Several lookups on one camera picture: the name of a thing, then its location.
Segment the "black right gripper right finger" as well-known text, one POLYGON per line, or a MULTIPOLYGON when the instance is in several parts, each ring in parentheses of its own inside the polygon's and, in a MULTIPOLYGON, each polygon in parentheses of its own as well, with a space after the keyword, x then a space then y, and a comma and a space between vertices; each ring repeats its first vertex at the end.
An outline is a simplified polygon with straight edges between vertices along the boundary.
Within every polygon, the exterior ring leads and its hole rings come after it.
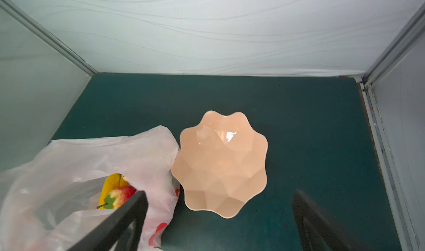
POLYGON ((300 189, 294 192, 292 210, 304 251, 373 250, 300 189))

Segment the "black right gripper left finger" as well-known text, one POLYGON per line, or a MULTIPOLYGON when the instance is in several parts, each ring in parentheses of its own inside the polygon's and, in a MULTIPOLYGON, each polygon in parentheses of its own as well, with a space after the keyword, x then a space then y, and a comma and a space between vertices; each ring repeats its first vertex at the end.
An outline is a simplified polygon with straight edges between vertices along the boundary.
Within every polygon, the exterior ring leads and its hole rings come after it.
POLYGON ((99 226, 74 244, 71 251, 136 251, 148 211, 144 191, 137 191, 99 226))

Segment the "red yellow peach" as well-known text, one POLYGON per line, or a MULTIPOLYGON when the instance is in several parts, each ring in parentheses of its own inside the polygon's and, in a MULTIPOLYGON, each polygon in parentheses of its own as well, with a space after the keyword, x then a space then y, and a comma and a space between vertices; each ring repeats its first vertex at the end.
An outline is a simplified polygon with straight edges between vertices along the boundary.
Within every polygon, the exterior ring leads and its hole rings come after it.
POLYGON ((135 193, 136 189, 132 186, 121 186, 114 189, 103 189, 98 210, 114 210, 120 208, 135 193))

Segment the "yellow banana bunch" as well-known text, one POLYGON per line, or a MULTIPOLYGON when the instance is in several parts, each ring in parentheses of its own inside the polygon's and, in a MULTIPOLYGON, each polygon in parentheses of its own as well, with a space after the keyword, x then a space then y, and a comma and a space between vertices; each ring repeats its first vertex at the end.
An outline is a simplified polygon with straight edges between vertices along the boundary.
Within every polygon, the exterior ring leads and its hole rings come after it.
POLYGON ((100 210, 104 209, 104 204, 105 204, 104 198, 107 196, 107 194, 110 191, 117 189, 119 187, 126 187, 126 186, 130 186, 130 184, 127 182, 127 179, 122 174, 112 174, 108 176, 102 187, 97 209, 100 209, 100 210))

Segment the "pink plastic bag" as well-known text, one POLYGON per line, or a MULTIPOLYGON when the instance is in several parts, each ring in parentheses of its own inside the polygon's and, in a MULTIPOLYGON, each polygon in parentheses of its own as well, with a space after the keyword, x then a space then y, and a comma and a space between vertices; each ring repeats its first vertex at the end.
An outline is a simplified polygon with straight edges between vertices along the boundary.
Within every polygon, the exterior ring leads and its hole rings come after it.
POLYGON ((1 250, 72 247, 112 214, 99 201, 112 174, 122 174, 146 193, 138 249, 160 250, 178 201, 170 172, 178 153, 177 141, 164 126, 131 137, 52 141, 31 162, 1 173, 1 250))

